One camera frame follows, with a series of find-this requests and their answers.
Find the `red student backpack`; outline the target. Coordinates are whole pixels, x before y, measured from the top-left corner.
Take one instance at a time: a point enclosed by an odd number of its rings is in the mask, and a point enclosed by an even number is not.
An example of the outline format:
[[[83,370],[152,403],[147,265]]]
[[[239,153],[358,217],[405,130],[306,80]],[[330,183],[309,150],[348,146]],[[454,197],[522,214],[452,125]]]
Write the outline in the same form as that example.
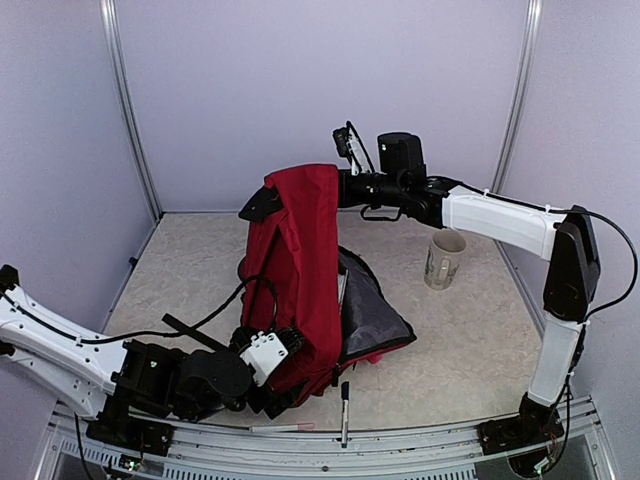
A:
[[[263,186],[278,190],[283,209],[263,221],[248,221],[246,254],[238,266],[246,283],[240,327],[296,327],[306,339],[304,347],[268,381],[290,370],[319,372],[311,395],[320,396],[349,366],[402,348],[416,336],[386,301],[367,263],[338,243],[336,166],[280,170],[268,175]],[[342,311],[340,265],[349,271]],[[248,401],[256,413],[264,412],[267,384],[264,393]]]

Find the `white book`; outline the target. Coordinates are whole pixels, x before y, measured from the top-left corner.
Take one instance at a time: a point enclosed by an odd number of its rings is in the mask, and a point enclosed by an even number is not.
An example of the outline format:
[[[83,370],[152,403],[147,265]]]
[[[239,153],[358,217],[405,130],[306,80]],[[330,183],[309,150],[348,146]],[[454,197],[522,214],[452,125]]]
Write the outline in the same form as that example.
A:
[[[346,287],[348,283],[348,274],[349,274],[348,269],[343,265],[340,265],[338,268],[338,281],[337,281],[339,311],[342,311],[344,297],[346,294]]]

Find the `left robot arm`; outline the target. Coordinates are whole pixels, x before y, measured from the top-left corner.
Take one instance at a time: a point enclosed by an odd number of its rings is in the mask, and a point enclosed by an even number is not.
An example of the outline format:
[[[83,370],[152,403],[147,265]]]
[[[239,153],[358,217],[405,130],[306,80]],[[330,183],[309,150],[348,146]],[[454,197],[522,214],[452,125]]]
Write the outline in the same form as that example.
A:
[[[171,315],[166,339],[188,336],[201,349],[144,343],[141,333],[106,336],[80,327],[32,299],[18,271],[1,268],[1,359],[24,369],[87,421],[89,438],[140,454],[165,456],[166,418],[199,422],[241,411],[269,377],[305,344],[294,326],[240,327],[225,346]]]

